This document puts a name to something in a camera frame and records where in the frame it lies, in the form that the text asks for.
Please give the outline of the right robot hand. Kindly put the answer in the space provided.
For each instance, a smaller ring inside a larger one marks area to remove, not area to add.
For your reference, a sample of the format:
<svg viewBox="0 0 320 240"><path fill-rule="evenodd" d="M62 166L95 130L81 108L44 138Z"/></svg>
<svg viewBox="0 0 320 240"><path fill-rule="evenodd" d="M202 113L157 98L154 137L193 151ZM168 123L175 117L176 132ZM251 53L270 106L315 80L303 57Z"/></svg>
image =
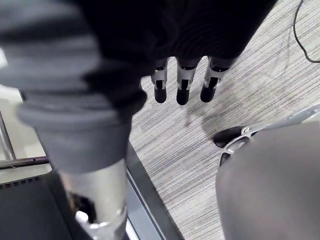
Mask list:
<svg viewBox="0 0 320 240"><path fill-rule="evenodd" d="M21 240L121 240L127 221L127 150L145 104L141 79L159 85L168 58L180 70L208 56L224 73L273 0L3 0L0 83L17 89L18 118L35 129L53 173L31 211L53 225L23 226Z"/></svg>

